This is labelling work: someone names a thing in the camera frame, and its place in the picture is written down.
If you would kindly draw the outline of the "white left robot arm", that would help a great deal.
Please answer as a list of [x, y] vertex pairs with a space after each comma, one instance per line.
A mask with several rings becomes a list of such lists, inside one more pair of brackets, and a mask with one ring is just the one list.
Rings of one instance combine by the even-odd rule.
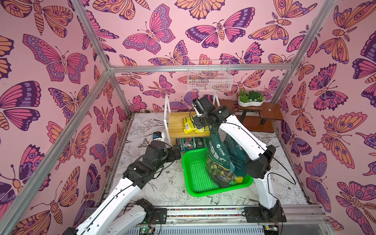
[[146, 200], [138, 200], [122, 216], [119, 213], [131, 199], [142, 191], [156, 174], [165, 169], [166, 163], [181, 159], [181, 147], [162, 141], [152, 141], [145, 154], [130, 164], [115, 189], [101, 205], [76, 228], [69, 227], [66, 235], [124, 235], [152, 214], [154, 207]]

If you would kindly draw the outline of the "dark green fertilizer bag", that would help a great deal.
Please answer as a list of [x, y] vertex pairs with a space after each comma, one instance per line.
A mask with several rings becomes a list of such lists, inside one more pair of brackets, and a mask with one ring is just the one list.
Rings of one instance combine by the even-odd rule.
[[209, 178], [220, 188], [229, 187], [236, 179], [235, 166], [218, 132], [209, 136], [206, 171]]
[[235, 167], [235, 182], [242, 183], [244, 177], [247, 175], [245, 166], [250, 159], [244, 149], [229, 134], [227, 134], [224, 144], [229, 153], [231, 163]]

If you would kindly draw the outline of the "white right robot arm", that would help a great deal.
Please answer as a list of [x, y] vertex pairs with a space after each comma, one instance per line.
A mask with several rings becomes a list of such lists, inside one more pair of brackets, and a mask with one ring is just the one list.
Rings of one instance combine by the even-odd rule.
[[221, 129], [245, 151], [248, 158], [244, 166], [245, 172], [254, 179], [258, 190], [259, 219], [273, 222], [280, 216], [280, 221], [283, 222], [280, 201], [273, 195], [273, 187], [268, 179], [276, 148], [257, 139], [225, 105], [215, 107], [207, 97], [202, 97], [193, 100], [193, 108], [199, 125], [210, 126], [212, 133]]

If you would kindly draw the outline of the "green plastic mesh basket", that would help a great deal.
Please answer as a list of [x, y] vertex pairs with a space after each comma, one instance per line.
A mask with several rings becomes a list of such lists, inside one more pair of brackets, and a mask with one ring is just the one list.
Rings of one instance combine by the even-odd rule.
[[204, 197], [218, 193], [239, 190], [249, 187], [254, 179], [249, 175], [245, 176], [242, 183], [231, 183], [229, 187], [220, 188], [209, 177], [206, 172], [207, 148], [187, 151], [182, 157], [182, 168], [184, 173], [187, 192], [193, 197]]

